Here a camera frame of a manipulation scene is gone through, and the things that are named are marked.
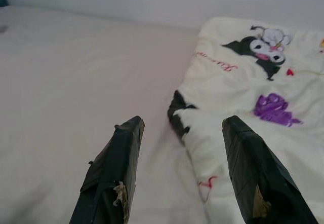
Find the mattress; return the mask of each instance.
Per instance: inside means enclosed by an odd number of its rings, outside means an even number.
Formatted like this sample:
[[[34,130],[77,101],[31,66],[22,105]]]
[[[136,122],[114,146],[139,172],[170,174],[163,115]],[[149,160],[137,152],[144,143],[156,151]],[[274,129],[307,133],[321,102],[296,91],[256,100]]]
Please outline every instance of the mattress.
[[[1,223],[68,223],[114,125],[145,122],[129,223],[206,223],[166,110],[196,31],[0,10]]]
[[[264,206],[274,203],[273,196],[258,190],[265,189],[258,177],[254,203],[241,198],[244,187],[253,186],[253,171],[229,174],[227,158],[237,156],[232,161],[243,162],[243,154],[226,155],[222,122],[233,115],[264,139],[317,221],[324,223],[323,108],[323,31],[222,17],[203,26],[169,117],[191,156],[211,223],[258,223],[257,218],[267,217],[268,207],[254,214],[255,200]],[[244,152],[234,147],[227,150]],[[270,167],[267,171],[275,172]],[[241,189],[234,184],[234,175],[244,179]],[[251,214],[242,217],[240,210],[245,208]]]

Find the white bed sheet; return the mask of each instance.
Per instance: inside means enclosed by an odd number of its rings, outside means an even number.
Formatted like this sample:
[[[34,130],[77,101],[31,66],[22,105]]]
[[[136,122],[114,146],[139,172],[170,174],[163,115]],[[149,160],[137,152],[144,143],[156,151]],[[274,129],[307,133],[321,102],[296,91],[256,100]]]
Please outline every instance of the white bed sheet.
[[[0,222],[68,223],[88,164],[120,124],[146,124],[130,224],[207,222],[167,108],[196,31],[0,10]]]

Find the cartoon print blanket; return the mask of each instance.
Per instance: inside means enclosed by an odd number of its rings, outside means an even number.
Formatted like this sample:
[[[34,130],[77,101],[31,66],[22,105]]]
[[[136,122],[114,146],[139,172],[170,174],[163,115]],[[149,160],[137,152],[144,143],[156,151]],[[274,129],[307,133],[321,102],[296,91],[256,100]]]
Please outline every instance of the cartoon print blanket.
[[[222,121],[238,115],[289,170],[324,223],[324,32],[214,18],[168,115],[192,159],[210,223],[244,223]]]

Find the red heart print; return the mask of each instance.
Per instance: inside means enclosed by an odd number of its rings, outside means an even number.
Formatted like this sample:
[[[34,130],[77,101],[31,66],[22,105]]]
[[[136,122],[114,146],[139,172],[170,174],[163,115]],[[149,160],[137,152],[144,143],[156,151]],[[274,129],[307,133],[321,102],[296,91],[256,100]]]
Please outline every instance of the red heart print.
[[[294,72],[289,68],[289,69],[287,70],[286,75],[288,75],[288,76],[294,76],[295,73],[294,73]]]
[[[204,198],[205,198],[205,202],[208,200],[209,193],[210,193],[210,191],[211,191],[211,189],[212,189],[212,187],[213,187],[213,179],[216,179],[216,178],[217,178],[217,176],[212,176],[212,177],[210,177],[210,178],[208,179],[207,182],[202,182],[202,181],[200,181],[200,182],[198,183],[198,186],[200,186],[200,187],[202,187],[202,186],[205,187],[205,188],[203,188],[203,189],[200,189],[202,196],[204,196]]]

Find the black taped object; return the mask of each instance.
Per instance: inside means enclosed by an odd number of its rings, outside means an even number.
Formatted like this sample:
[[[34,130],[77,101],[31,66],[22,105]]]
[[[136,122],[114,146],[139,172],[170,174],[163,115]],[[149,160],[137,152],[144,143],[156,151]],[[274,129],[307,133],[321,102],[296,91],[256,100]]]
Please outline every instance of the black taped object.
[[[288,170],[239,117],[223,121],[229,175],[248,224],[318,223]]]
[[[0,0],[0,7],[5,7],[8,6],[8,1],[7,0]]]
[[[144,126],[139,116],[115,126],[106,147],[89,162],[70,224],[128,222]]]

